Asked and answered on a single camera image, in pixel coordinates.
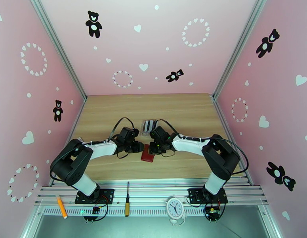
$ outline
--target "clock face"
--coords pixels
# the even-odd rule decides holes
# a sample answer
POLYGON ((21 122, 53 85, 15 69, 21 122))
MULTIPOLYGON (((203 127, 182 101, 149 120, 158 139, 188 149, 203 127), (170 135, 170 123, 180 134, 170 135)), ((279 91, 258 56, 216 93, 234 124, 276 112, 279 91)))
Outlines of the clock face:
POLYGON ((174 218, 180 218, 183 214, 182 203, 177 199, 171 199, 166 208, 174 218))

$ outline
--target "yellow screwdriver handle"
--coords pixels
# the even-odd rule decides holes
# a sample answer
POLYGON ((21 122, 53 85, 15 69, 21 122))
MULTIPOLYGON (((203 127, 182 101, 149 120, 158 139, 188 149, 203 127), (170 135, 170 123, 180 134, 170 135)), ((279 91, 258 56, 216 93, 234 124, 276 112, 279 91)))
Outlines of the yellow screwdriver handle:
POLYGON ((129 216, 129 203, 125 204, 125 216, 128 217, 129 216))

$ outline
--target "black teddy bear decal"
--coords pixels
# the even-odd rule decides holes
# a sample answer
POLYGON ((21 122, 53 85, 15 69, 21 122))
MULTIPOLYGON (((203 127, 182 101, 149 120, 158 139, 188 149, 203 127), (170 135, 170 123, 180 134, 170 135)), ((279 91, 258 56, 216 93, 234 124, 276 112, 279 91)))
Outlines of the black teddy bear decal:
POLYGON ((63 109, 61 108, 61 101, 55 100, 55 108, 53 109, 54 112, 54 121, 61 121, 61 114, 63 113, 63 109))
POLYGON ((177 81, 180 76, 184 75, 182 69, 180 69, 178 72, 172 71, 170 75, 166 77, 168 82, 177 81))
POLYGON ((296 181, 293 178, 285 175, 284 168, 282 166, 279 166, 278 168, 272 162, 268 162, 268 165, 271 168, 267 167, 267 171, 273 178, 275 178, 275 182, 277 184, 284 184, 289 189, 289 191, 293 191, 296 181))
POLYGON ((273 29, 269 37, 264 37, 262 39, 262 44, 258 47, 256 53, 259 54, 259 58, 265 55, 265 53, 272 50, 273 42, 275 42, 280 37, 276 29, 273 29))
POLYGON ((102 29, 102 26, 97 21, 98 20, 98 13, 88 11, 88 15, 90 17, 90 20, 88 20, 85 24, 86 24, 86 26, 89 26, 90 36, 93 37, 94 34, 95 34, 95 37, 99 38, 99 36, 101 35, 99 30, 102 29))

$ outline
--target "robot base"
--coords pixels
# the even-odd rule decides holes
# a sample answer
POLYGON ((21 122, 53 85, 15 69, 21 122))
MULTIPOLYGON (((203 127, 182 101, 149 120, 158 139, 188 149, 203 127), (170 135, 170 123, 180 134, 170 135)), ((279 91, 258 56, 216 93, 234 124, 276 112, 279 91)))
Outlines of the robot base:
POLYGON ((90 196, 78 191, 75 198, 75 204, 106 204, 108 200, 108 204, 111 205, 113 203, 114 192, 114 189, 101 189, 99 186, 97 186, 90 196))
POLYGON ((228 203, 227 196, 225 195, 223 188, 218 191, 217 195, 213 196, 211 202, 207 202, 206 199, 204 199, 203 191, 201 188, 189 188, 188 192, 190 204, 218 203, 218 200, 220 203, 228 203))

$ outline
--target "black mounting plate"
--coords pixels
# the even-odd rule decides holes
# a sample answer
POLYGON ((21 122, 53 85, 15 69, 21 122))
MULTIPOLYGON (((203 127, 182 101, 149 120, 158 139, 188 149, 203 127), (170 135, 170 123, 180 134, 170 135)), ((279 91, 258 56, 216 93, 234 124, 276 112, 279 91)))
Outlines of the black mounting plate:
MULTIPOLYGON (((189 188, 188 192, 190 204, 207 203, 207 201, 204 199, 204 195, 201 188, 189 188)), ((223 188, 218 191, 217 195, 214 195, 212 203, 218 203, 218 200, 220 201, 220 203, 228 203, 227 196, 225 195, 225 191, 223 188)))
MULTIPOLYGON (((100 195, 104 195, 108 199, 109 205, 113 203, 114 192, 115 190, 112 188, 101 188, 100 189, 100 195)), ((78 191, 76 198, 75 198, 75 203, 86 205, 86 204, 91 204, 91 201, 86 199, 86 196, 82 192, 78 191)), ((100 198, 98 202, 94 204, 106 204, 106 199, 104 199, 104 197, 100 198)))

